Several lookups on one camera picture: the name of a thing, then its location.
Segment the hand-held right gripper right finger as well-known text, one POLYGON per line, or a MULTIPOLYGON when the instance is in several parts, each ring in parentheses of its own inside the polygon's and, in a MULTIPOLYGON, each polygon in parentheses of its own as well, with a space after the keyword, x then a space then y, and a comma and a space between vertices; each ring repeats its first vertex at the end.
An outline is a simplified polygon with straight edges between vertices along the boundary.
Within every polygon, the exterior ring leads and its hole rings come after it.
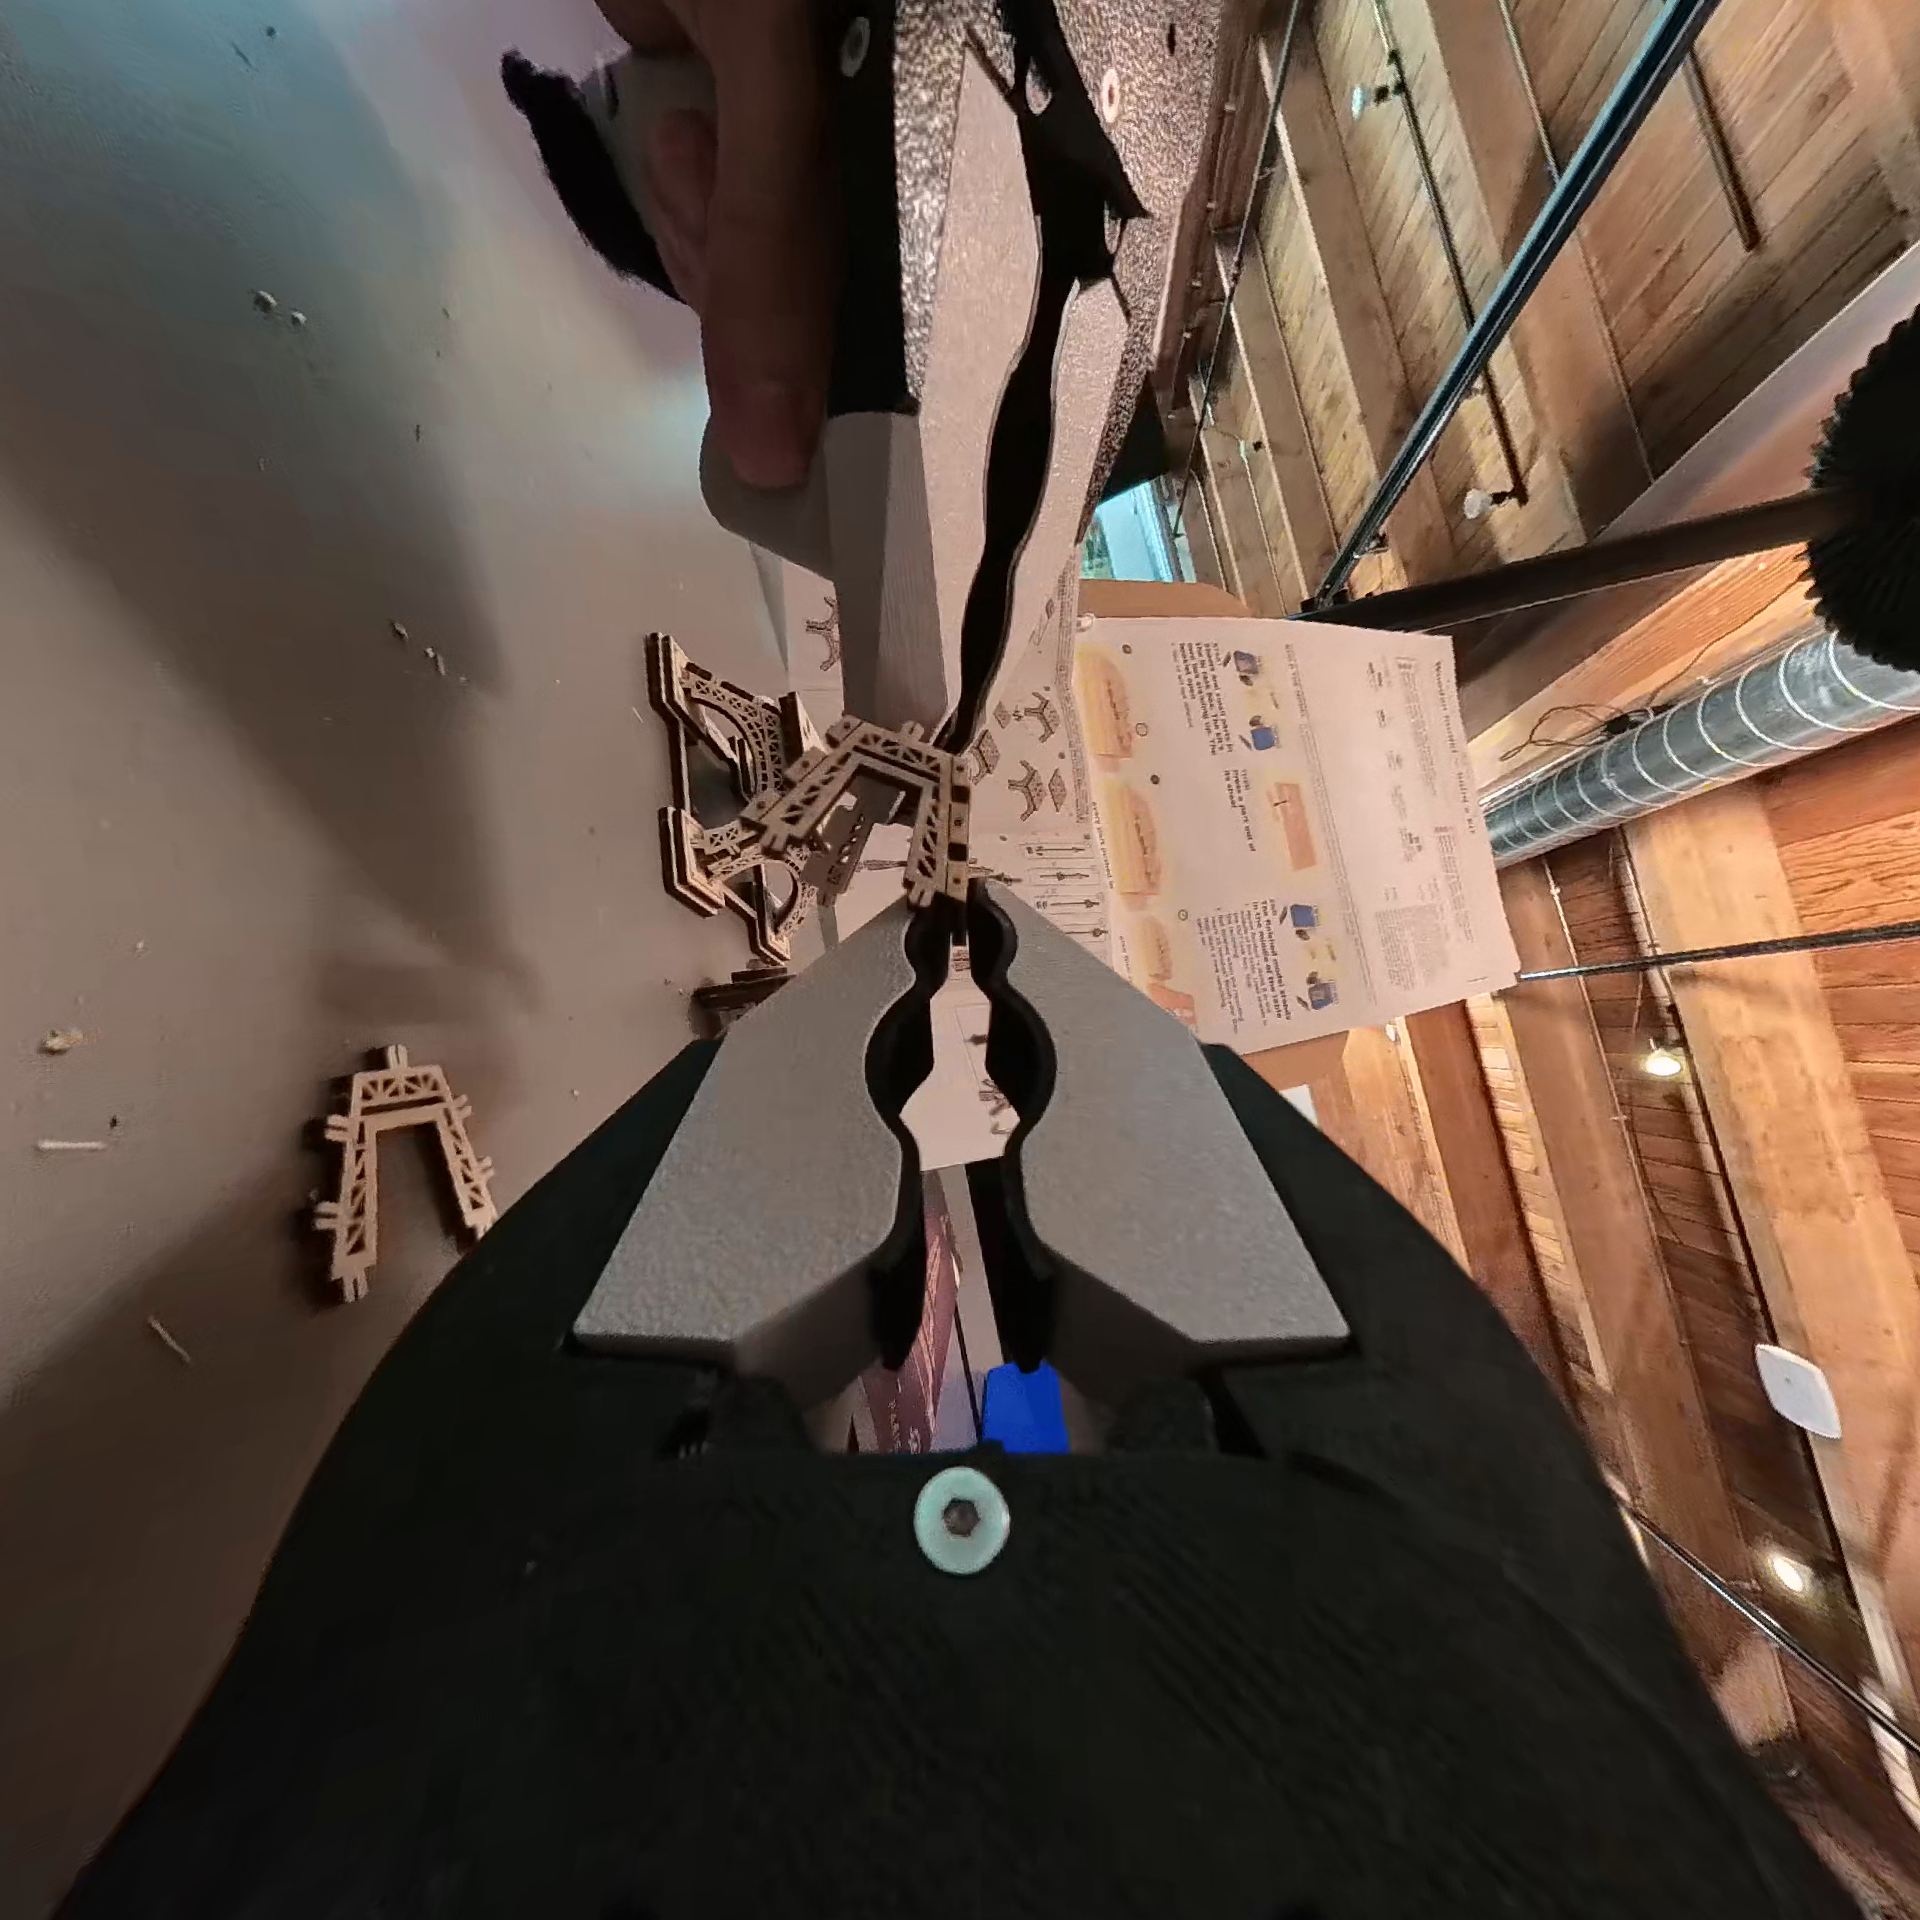
POLYGON ((1172 1015, 998 884, 966 900, 987 1073, 1014 1128, 981 1230, 1017 1364, 1334 1353, 1343 1312, 1172 1015))

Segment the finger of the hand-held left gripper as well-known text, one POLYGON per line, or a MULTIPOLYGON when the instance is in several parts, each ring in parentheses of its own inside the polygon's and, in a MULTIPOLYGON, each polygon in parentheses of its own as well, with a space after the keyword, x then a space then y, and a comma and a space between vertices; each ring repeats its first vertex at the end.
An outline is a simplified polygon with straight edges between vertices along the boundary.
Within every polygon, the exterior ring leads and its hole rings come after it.
POLYGON ((969 742, 1004 659, 1043 623, 1097 492, 1130 320, 1110 280, 1044 280, 989 440, 987 534, 962 621, 956 737, 969 742))
POLYGON ((845 708, 937 735, 962 697, 962 623, 987 534, 993 425, 1026 342, 1039 231, 1017 112, 962 61, 918 412, 829 419, 793 489, 747 486, 706 428, 711 513, 833 584, 845 708))

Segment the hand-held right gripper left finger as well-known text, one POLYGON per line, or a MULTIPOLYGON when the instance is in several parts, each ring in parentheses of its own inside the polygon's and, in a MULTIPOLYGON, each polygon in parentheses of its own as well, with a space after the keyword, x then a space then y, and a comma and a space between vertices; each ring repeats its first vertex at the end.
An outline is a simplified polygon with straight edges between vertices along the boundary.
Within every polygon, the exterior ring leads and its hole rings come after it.
POLYGON ((922 1216, 918 1156, 870 1087, 883 1019, 926 1005, 899 897, 737 1019, 573 1318, 590 1353, 866 1368, 873 1277, 922 1216))

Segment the person's left hand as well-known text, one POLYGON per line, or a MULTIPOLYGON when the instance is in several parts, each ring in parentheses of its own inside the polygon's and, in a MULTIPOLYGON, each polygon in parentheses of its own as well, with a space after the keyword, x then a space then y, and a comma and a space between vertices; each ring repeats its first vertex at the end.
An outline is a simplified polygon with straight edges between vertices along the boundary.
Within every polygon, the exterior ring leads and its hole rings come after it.
POLYGON ((643 56, 697 54, 713 108, 644 141, 662 268, 701 325, 711 429, 743 484, 806 479, 833 373, 838 199, 805 3, 599 3, 643 56))

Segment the purple puzzle box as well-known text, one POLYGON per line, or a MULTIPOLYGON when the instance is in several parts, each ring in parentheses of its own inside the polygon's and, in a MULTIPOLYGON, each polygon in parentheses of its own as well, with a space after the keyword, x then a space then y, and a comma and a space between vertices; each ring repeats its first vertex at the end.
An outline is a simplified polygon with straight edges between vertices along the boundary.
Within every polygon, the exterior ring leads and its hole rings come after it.
POLYGON ((957 1326, 962 1261, 945 1191, 923 1196, 926 1272, 917 1340, 899 1368, 869 1367, 855 1389, 850 1436, 860 1453, 971 1449, 975 1419, 957 1326))

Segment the folded instruction leaflet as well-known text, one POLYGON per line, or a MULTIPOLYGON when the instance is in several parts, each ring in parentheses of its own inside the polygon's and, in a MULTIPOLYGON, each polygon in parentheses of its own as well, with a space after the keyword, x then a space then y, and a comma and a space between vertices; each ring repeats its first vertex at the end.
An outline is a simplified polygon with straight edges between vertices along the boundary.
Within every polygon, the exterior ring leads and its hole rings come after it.
MULTIPOLYGON (((827 729, 845 701, 833 590, 793 563, 762 550, 755 560, 781 631, 788 683, 806 717, 827 729)), ((1110 967, 1110 865, 1099 846, 1091 759, 1073 695, 1073 651, 1083 631, 1078 565, 1075 548, 1037 628, 1004 656, 956 766, 971 793, 969 853, 981 873, 1110 967)), ((956 948, 948 977, 929 1008, 933 1069, 902 1107, 926 1171, 994 1161, 1017 1127, 987 1069, 989 1019, 969 956, 956 948)))

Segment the wooden tower base model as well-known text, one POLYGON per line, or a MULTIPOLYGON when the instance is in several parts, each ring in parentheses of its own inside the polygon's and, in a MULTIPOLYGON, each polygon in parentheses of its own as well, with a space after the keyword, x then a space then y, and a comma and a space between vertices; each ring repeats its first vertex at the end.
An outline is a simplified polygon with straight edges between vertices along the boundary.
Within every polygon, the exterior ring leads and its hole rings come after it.
POLYGON ((737 916, 755 965, 790 967, 820 900, 781 860, 746 851, 737 821, 820 731, 795 692, 771 699, 719 679, 667 633, 650 633, 643 659, 670 780, 658 809, 662 889, 701 918, 737 916))

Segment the large illustrated instruction sheet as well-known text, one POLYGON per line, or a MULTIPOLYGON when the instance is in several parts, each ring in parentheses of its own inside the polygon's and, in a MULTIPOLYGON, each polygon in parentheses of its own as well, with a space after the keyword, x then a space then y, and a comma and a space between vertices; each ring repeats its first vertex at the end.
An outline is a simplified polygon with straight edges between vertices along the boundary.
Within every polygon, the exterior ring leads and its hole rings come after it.
POLYGON ((1073 692, 1142 996, 1238 1055, 1521 975, 1453 644, 1251 614, 1083 614, 1073 692))

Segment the dark metal pole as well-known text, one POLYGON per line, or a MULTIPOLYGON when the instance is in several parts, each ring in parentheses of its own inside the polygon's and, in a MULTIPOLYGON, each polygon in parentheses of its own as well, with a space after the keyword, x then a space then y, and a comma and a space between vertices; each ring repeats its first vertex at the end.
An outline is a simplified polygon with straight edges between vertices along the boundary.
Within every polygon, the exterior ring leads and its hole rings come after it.
POLYGON ((1711 517, 1513 560, 1478 574, 1396 592, 1302 607, 1297 621, 1329 621, 1374 633, 1452 633, 1487 616, 1557 605, 1589 592, 1661 580, 1785 544, 1811 544, 1870 517, 1860 492, 1819 489, 1711 517))

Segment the white ceiling device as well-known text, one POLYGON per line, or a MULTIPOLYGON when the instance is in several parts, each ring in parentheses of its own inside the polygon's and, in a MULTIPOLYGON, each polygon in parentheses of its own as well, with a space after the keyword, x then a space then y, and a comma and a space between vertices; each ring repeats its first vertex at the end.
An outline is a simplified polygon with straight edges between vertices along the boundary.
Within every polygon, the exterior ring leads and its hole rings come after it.
POLYGON ((1813 1360, 1780 1344, 1761 1342, 1756 1371, 1766 1403, 1783 1422, 1822 1441, 1841 1440, 1833 1388, 1813 1360))

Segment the black ribbed round fixture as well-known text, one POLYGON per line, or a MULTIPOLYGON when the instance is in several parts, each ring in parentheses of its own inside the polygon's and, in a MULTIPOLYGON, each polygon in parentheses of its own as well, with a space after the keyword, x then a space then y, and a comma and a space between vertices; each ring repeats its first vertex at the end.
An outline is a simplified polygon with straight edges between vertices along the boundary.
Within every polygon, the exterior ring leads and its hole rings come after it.
POLYGON ((1807 541, 1813 605, 1862 659, 1917 670, 1917 313, 1867 353, 1815 446, 1849 517, 1807 541))

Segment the black ceiling rail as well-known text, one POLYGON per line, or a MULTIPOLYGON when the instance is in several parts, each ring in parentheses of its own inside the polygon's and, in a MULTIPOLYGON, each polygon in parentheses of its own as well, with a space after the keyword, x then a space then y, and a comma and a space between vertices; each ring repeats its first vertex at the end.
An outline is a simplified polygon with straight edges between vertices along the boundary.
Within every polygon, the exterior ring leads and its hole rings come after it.
POLYGON ((1420 477, 1460 403, 1482 382, 1495 351, 1540 287, 1547 269, 1569 246, 1579 219, 1597 199, 1620 156, 1646 124, 1673 72, 1692 54, 1697 36, 1716 11, 1716 3, 1669 3, 1652 19, 1646 38, 1595 112, 1587 135, 1532 219, 1500 280, 1477 313, 1436 390, 1415 416, 1395 459, 1382 469, 1356 525, 1334 550, 1309 609, 1330 609, 1357 563, 1386 531, 1413 479, 1420 477))

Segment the silver ventilation duct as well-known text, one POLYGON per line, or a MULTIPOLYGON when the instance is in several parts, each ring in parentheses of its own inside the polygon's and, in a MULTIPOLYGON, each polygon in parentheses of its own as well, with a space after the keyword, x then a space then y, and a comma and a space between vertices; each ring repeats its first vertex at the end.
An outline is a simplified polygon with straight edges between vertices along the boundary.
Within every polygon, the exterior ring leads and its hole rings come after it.
POLYGON ((1871 659, 1811 623, 1684 699, 1611 725, 1500 788, 1482 809, 1495 865, 1542 857, 1916 712, 1916 667, 1871 659))

